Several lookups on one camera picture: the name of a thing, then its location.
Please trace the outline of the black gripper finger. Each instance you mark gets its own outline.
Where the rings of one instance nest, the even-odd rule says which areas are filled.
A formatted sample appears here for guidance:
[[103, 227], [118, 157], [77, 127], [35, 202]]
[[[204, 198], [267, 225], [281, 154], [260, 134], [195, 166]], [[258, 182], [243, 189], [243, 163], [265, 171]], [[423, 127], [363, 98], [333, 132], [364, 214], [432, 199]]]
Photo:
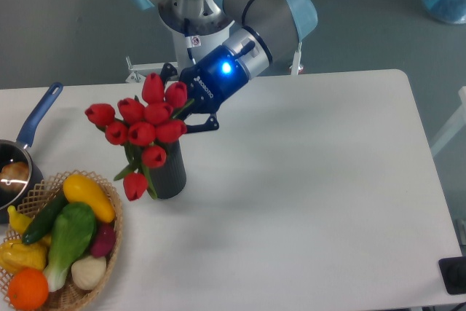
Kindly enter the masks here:
[[210, 132], [218, 130], [220, 127], [217, 114], [209, 114], [204, 122], [189, 124], [189, 119], [192, 119], [193, 117], [200, 117], [200, 114], [188, 114], [184, 119], [187, 133]]
[[159, 73], [163, 85], [179, 80], [177, 68], [172, 63], [164, 63]]

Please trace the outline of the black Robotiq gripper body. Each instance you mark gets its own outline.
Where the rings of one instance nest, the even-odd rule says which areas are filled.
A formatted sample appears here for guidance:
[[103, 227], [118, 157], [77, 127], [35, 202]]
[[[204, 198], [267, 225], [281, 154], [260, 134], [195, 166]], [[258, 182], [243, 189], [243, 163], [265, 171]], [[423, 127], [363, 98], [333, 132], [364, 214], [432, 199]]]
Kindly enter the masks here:
[[184, 115], [214, 114], [225, 100], [243, 87], [249, 76], [240, 58], [250, 51], [250, 44], [237, 54], [220, 45], [195, 65], [185, 68], [179, 80], [187, 86], [187, 96], [192, 103], [185, 108]]

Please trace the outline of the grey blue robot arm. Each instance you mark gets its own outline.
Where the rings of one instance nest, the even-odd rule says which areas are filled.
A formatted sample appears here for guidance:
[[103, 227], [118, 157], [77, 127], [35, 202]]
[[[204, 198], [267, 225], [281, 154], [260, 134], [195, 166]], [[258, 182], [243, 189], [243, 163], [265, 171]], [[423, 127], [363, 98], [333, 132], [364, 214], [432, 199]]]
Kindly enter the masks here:
[[189, 133], [218, 128], [221, 104], [301, 43], [316, 28], [311, 0], [132, 0], [142, 10], [156, 9], [170, 30], [178, 75], [187, 86], [189, 105], [181, 119], [207, 116]]

